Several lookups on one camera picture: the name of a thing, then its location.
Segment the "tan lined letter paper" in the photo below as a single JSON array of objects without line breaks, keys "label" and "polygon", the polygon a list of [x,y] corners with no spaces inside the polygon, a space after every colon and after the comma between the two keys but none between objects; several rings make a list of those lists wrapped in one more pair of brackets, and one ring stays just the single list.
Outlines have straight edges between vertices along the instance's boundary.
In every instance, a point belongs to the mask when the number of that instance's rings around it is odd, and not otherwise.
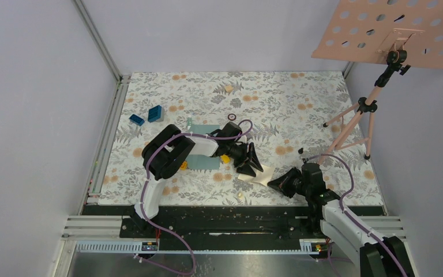
[{"label": "tan lined letter paper", "polygon": [[239,174],[238,179],[245,182],[258,183],[264,186],[268,185],[273,178],[273,174],[275,172],[274,167],[269,167],[266,165],[262,165],[264,171],[255,170],[256,176],[252,177],[249,175]]}]

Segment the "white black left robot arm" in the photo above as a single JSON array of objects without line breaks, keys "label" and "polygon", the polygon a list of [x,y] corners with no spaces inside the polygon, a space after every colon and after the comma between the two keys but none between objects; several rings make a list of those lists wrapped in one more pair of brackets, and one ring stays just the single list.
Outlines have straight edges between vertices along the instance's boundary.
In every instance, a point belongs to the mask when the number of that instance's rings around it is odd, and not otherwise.
[{"label": "white black left robot arm", "polygon": [[146,180],[140,200],[133,206],[130,218],[134,230],[142,237],[151,236],[156,229],[153,219],[159,212],[160,198],[166,181],[174,176],[189,155],[210,158],[228,156],[237,173],[255,177],[264,169],[258,160],[253,142],[233,122],[210,133],[183,133],[174,124],[167,125],[142,151]]}]

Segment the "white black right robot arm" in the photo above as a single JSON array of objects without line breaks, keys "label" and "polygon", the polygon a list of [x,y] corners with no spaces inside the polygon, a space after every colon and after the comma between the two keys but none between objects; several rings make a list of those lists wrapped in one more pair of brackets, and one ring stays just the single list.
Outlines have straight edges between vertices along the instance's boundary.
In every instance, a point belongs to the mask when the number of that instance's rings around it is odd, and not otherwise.
[{"label": "white black right robot arm", "polygon": [[415,275],[404,242],[375,231],[358,218],[338,194],[327,188],[318,164],[293,167],[268,186],[289,198],[303,196],[309,207],[306,229],[312,236],[325,236],[334,242],[361,276]]}]

